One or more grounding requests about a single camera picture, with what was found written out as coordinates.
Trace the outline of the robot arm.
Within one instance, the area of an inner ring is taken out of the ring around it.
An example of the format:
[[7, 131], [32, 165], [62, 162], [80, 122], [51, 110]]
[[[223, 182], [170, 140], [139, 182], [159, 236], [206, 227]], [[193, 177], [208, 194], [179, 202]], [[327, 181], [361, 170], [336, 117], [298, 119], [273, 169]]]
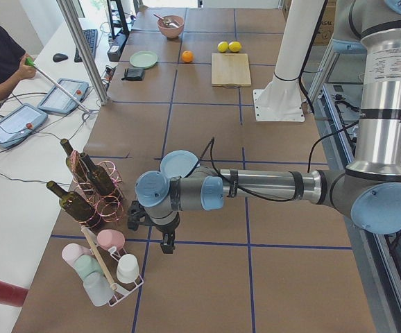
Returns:
[[343, 171], [263, 172], [217, 169], [178, 161], [143, 173], [127, 226], [162, 233], [171, 254], [184, 210], [217, 210], [225, 198], [253, 196], [271, 202], [308, 200], [348, 217], [373, 234], [401, 231], [401, 1], [338, 1], [334, 46], [366, 52], [354, 160]]

